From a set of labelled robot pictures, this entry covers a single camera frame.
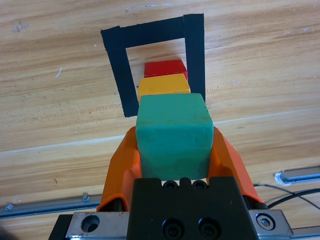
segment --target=wood grain surface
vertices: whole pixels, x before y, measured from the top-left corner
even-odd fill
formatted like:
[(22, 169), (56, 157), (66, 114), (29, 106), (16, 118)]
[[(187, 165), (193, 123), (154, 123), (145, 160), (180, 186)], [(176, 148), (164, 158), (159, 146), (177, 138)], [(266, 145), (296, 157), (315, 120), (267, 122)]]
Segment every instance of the wood grain surface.
[[(136, 124), (124, 118), (100, 31), (204, 13), (206, 104), (254, 183), (320, 165), (318, 0), (1, 0), (0, 205), (101, 194), (111, 156)], [(144, 63), (185, 59), (183, 39), (127, 49), (135, 85)], [(319, 187), (319, 182), (287, 187)], [(271, 203), (283, 192), (258, 187)], [(320, 205), (320, 194), (306, 196)], [(296, 198), (293, 228), (320, 225)], [(0, 221), (46, 240), (57, 214)]]

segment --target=wooden block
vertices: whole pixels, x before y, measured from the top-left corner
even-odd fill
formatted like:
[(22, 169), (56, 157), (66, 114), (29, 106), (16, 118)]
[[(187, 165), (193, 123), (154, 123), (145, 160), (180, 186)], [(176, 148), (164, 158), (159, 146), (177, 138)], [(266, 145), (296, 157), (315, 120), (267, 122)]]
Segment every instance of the wooden block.
[(190, 87), (183, 73), (145, 77), (140, 80), (138, 101), (141, 96), (156, 94), (189, 94)]
[(144, 65), (144, 77), (155, 77), (170, 74), (184, 74), (188, 81), (188, 72), (182, 60), (147, 62)]
[(213, 129), (201, 94), (143, 96), (136, 120), (142, 177), (207, 177)]

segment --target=wire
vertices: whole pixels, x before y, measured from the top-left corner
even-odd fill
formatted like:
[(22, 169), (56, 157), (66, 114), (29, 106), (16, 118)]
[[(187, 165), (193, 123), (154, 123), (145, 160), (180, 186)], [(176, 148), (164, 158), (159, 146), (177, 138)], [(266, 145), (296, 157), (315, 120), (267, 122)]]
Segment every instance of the wire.
[[(263, 183), (254, 183), (253, 184), (254, 187), (268, 187), (268, 188), (273, 188), (273, 189), (278, 189), (280, 191), (292, 194), (292, 196), (294, 196), (295, 194), (297, 194), (298, 192), (293, 192), (293, 191), (289, 191), (285, 188), (279, 187), (279, 186), (274, 186), (274, 185), (270, 185), (270, 184), (263, 184)], [(312, 206), (314, 206), (315, 208), (317, 208), (318, 210), (320, 210), (320, 207), (318, 207), (317, 205), (315, 205), (312, 201), (309, 201), (308, 199), (304, 198), (303, 196), (295, 196), (295, 198), (300, 198), (304, 201), (306, 201), (307, 203), (311, 204)]]
[(303, 196), (303, 195), (308, 195), (308, 194), (315, 194), (315, 193), (320, 193), (320, 188), (315, 188), (315, 189), (310, 189), (310, 190), (305, 190), (305, 191), (301, 191), (301, 192), (298, 192), (298, 193), (294, 193), (290, 196), (286, 196), (284, 198), (281, 198), (280, 200), (278, 201), (275, 201), (274, 203), (271, 203), (268, 205), (268, 208), (271, 209), (275, 206), (277, 206), (278, 204), (282, 204), (290, 199), (294, 199), (294, 198), (298, 198), (300, 196)]

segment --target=colored block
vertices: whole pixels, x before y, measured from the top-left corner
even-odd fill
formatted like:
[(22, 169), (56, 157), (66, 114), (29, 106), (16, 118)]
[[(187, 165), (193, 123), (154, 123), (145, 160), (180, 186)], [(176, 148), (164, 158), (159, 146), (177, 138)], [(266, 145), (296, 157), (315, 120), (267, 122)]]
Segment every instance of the colored block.
[(136, 120), (142, 177), (207, 177), (213, 136), (213, 121), (201, 94), (143, 96)]
[(170, 74), (184, 74), (188, 81), (188, 72), (182, 60), (147, 62), (144, 65), (145, 78)]
[(189, 94), (190, 87), (183, 73), (142, 78), (139, 83), (138, 101), (141, 96), (155, 94)]

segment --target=black tape square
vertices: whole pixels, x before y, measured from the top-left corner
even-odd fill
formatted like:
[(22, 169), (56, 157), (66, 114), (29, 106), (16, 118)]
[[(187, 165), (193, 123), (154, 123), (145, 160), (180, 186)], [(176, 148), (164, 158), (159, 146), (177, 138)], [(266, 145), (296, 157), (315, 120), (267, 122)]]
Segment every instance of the black tape square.
[(139, 104), (126, 48), (185, 39), (188, 83), (191, 93), (206, 100), (205, 28), (203, 14), (188, 14), (133, 26), (101, 31), (125, 117), (138, 114)]

